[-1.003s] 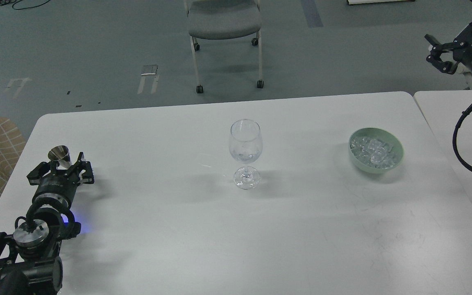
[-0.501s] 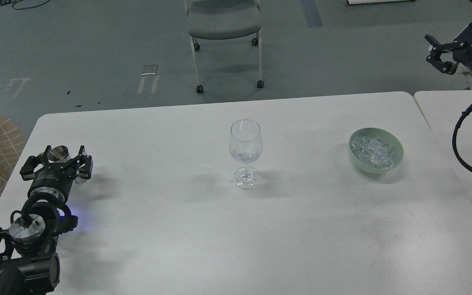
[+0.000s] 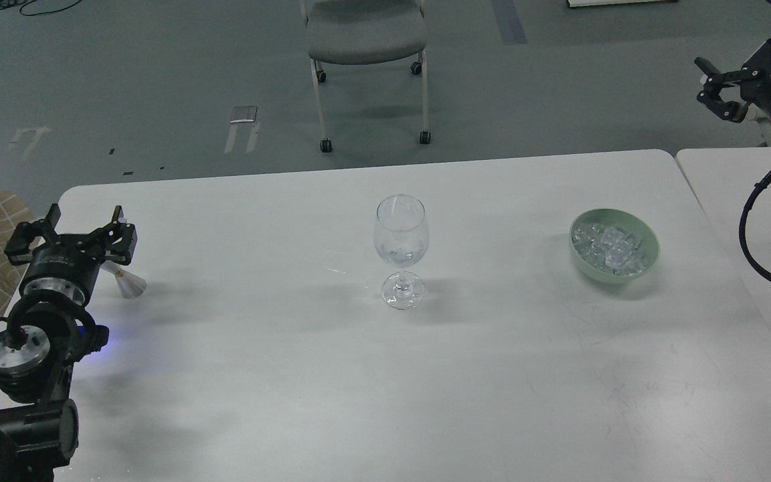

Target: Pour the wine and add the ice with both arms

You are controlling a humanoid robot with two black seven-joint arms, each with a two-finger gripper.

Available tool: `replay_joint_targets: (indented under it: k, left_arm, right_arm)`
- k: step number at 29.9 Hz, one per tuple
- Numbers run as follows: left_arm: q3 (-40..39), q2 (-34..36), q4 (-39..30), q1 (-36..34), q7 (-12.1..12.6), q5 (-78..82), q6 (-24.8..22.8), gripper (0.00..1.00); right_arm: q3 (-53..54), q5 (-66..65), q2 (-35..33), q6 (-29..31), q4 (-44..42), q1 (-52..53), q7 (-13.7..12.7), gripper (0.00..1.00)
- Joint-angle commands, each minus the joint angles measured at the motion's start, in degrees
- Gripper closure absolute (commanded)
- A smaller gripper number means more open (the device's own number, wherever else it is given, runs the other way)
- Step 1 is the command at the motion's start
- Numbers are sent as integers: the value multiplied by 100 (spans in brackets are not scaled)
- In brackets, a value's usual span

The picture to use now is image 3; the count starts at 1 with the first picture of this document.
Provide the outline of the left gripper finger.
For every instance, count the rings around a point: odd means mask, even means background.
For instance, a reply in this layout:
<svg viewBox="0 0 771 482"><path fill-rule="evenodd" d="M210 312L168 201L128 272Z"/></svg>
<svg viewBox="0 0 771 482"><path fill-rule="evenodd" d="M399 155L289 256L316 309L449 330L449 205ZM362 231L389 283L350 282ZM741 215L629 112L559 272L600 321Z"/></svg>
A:
<svg viewBox="0 0 771 482"><path fill-rule="evenodd" d="M46 244L56 244L59 234L56 225L60 220L61 211L58 204L52 204L45 217L34 222L20 222L17 224L9 241L4 248L4 256L10 265L24 265L33 260L33 245L37 238L43 239Z"/></svg>
<svg viewBox="0 0 771 482"><path fill-rule="evenodd" d="M88 233L88 256L96 262L131 265L137 247L137 228L126 221L122 206L113 210L107 225Z"/></svg>

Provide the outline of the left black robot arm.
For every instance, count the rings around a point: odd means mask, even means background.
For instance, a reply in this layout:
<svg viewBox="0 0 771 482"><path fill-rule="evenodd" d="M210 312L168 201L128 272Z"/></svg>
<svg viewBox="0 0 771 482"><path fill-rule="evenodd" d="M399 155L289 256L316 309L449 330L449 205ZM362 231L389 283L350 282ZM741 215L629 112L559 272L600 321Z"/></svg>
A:
<svg viewBox="0 0 771 482"><path fill-rule="evenodd" d="M24 265L19 299L0 317L0 481L52 481L78 448L70 397L74 366L109 341L109 327L88 312L104 266L123 270L137 229L116 206L105 226L58 233L61 211L13 229L4 255Z"/></svg>

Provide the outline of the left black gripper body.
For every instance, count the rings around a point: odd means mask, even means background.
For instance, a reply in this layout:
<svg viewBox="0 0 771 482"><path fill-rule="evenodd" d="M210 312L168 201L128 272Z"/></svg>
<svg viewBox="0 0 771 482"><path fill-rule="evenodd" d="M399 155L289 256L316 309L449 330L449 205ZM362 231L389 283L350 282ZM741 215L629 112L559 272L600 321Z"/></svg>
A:
<svg viewBox="0 0 771 482"><path fill-rule="evenodd" d="M62 235L58 241L40 244L22 257L27 269L19 282L19 294L37 290L57 292L85 307L104 262L103 249L81 235Z"/></svg>

